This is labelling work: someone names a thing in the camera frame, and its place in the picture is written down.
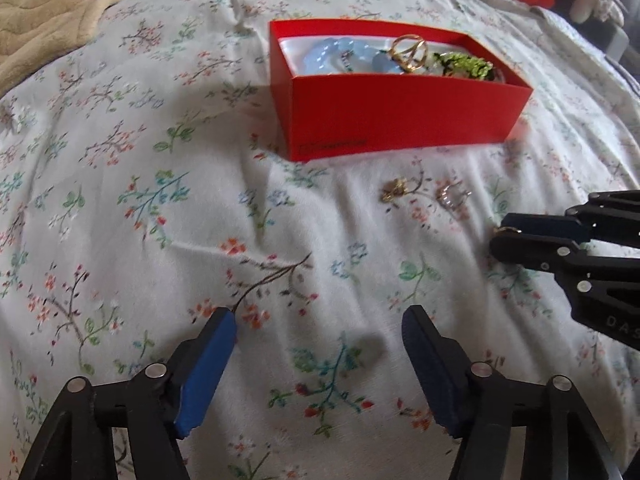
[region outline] flower pattern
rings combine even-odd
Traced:
[[[303,415],[305,418],[317,417],[319,425],[314,431],[314,435],[321,434],[327,438],[331,437],[335,428],[329,424],[326,416],[329,410],[334,410],[337,407],[339,402],[347,405],[356,413],[372,408],[374,403],[371,400],[364,396],[353,397],[347,390],[340,388],[338,372],[341,377],[347,377],[351,371],[363,366],[360,361],[361,348],[348,346],[344,334],[340,336],[340,344],[338,357],[333,362],[329,360],[319,362],[315,354],[307,348],[293,349],[294,366],[301,372],[317,374],[318,385],[310,388],[306,383],[298,383],[293,391],[288,392],[272,388],[269,407],[280,406],[284,408],[294,394],[301,397],[320,396],[318,402],[312,402],[304,409]]]
[[[504,143],[291,162],[268,23],[326,16],[471,35],[535,92]],[[166,362],[222,306],[238,341],[180,443],[194,480],[402,477],[408,460],[446,478],[459,443],[442,447],[402,350],[412,303],[507,377],[571,377],[628,462],[637,352],[573,321],[551,275],[488,258],[508,212],[562,214],[640,181],[638,100],[566,22],[540,23],[511,0],[123,0],[2,97],[0,478],[17,480],[66,380]],[[437,124],[428,96],[419,108]],[[134,478],[126,431],[113,440]]]

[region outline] white bedspread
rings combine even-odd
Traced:
[[[468,32],[534,95],[504,145],[292,164],[276,154],[268,22],[306,16]],[[437,113],[423,102],[417,120]],[[638,100],[552,14],[125,0],[92,44],[7,94],[0,121],[0,478],[17,478],[66,380],[131,377],[234,304],[238,344],[182,445],[193,479],[448,478],[458,443],[402,347],[412,303],[507,377],[571,377],[620,466],[634,452],[638,354],[573,322],[551,275],[488,257],[508,211],[561,214],[638,186]],[[401,177],[415,192],[382,203]],[[455,213],[435,200],[447,181],[472,192]],[[115,442],[132,478],[122,430]]]

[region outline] ring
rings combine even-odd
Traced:
[[[401,41],[404,40],[415,40],[415,43],[409,48],[396,52],[396,48]],[[420,52],[422,52],[422,57],[417,59]],[[395,38],[388,53],[391,59],[398,63],[402,70],[407,73],[413,73],[424,67],[427,62],[429,48],[427,47],[427,42],[417,34],[405,34],[404,36]]]
[[[441,186],[436,190],[436,200],[441,206],[443,206],[444,209],[455,211],[466,202],[466,199],[469,196],[471,196],[471,192],[465,189],[460,192],[460,200],[458,201],[458,203],[453,203],[453,196],[450,194],[450,192],[454,187],[457,187],[460,184],[462,184],[461,180],[459,180],[458,182],[453,182],[452,184],[446,184],[445,186]]]
[[[353,56],[353,50],[345,50],[340,54],[340,61],[347,72],[353,72],[353,67],[351,67],[351,63],[349,62],[351,56]]]

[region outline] cardboard box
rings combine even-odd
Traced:
[[[300,36],[418,34],[491,61],[505,82],[379,73],[294,75],[280,40]],[[293,161],[421,146],[502,142],[532,89],[460,32],[367,20],[270,23],[271,93]]]

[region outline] gold ring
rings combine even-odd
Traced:
[[[396,48],[404,40],[415,40],[409,48],[396,52]],[[422,57],[418,60],[417,56],[422,51]],[[416,70],[420,70],[427,63],[427,57],[429,54],[429,48],[427,42],[417,34],[405,34],[399,38],[395,38],[389,49],[389,56],[393,59],[402,70],[407,73],[413,73]]]

